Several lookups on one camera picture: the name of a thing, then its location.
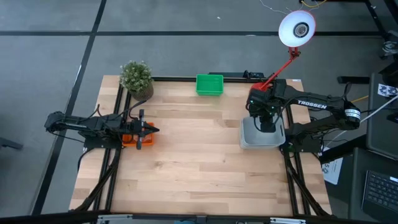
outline black table leg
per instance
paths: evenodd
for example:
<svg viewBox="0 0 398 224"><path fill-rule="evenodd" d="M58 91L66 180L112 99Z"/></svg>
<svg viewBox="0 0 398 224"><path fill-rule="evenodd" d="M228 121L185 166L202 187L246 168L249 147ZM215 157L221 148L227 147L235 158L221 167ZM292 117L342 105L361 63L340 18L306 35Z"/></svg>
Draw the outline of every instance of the black table leg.
<svg viewBox="0 0 398 224"><path fill-rule="evenodd" d="M11 147L14 149L22 149L23 145L18 144L16 142L4 139L4 138L0 138L0 147L4 146L4 147Z"/></svg>
<svg viewBox="0 0 398 224"><path fill-rule="evenodd" d="M369 77L337 77L337 82L340 84L352 83L352 84L369 84Z"/></svg>
<svg viewBox="0 0 398 224"><path fill-rule="evenodd" d="M321 164L325 164L350 155L356 147L366 149L366 134L323 152L322 156L319 157L319 161Z"/></svg>

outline plant pot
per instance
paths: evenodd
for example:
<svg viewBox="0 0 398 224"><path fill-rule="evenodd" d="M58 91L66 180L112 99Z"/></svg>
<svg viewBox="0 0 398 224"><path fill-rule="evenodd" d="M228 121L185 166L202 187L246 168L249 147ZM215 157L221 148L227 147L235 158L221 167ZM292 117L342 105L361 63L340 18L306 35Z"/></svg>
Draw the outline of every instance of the plant pot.
<svg viewBox="0 0 398 224"><path fill-rule="evenodd" d="M152 86L152 82L149 83L148 87L139 91L129 91L131 96L137 101L149 100L154 95L154 87Z"/></svg>

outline gray container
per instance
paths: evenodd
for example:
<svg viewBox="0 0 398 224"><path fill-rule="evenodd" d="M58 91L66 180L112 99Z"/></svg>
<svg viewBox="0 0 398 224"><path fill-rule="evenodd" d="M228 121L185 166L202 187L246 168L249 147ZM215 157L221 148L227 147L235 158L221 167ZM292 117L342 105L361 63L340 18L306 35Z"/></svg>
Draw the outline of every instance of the gray container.
<svg viewBox="0 0 398 224"><path fill-rule="evenodd" d="M256 118L257 127L260 127L260 119ZM285 129L283 119L278 119L275 124L276 132L262 133L254 126L252 117L243 118L241 123L240 145L242 149L272 149L285 143Z"/></svg>

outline keyboard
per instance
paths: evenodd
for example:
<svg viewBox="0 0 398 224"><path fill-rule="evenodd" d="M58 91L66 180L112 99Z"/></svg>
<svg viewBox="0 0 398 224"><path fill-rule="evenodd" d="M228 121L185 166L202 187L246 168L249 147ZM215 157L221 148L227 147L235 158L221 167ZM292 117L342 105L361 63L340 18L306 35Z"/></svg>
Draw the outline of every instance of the keyboard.
<svg viewBox="0 0 398 224"><path fill-rule="evenodd" d="M392 222L398 216L398 177L368 170L362 210L379 221Z"/></svg>

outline potted plant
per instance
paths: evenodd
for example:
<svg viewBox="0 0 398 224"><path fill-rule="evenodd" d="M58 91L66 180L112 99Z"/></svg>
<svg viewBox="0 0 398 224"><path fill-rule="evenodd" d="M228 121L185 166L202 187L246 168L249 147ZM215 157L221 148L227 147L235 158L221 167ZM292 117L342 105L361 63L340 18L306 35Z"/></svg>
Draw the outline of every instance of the potted plant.
<svg viewBox="0 0 398 224"><path fill-rule="evenodd" d="M120 66L120 84L126 88L137 101L149 100L154 94L150 68L145 62L130 61Z"/></svg>

